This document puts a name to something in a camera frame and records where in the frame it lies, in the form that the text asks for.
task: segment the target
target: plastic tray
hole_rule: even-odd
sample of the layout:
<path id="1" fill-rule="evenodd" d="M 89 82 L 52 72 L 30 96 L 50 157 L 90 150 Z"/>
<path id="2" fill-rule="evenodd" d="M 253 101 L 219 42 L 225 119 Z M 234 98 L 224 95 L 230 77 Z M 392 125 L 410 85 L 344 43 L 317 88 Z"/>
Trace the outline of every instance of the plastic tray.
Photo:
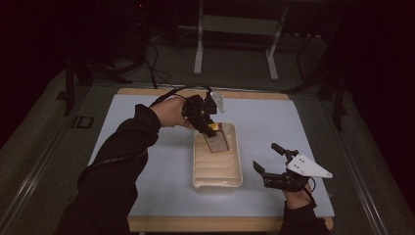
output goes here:
<path id="1" fill-rule="evenodd" d="M 212 153 L 195 131 L 193 185 L 198 193 L 232 193 L 242 184 L 238 139 L 232 123 L 222 123 L 229 151 Z"/>

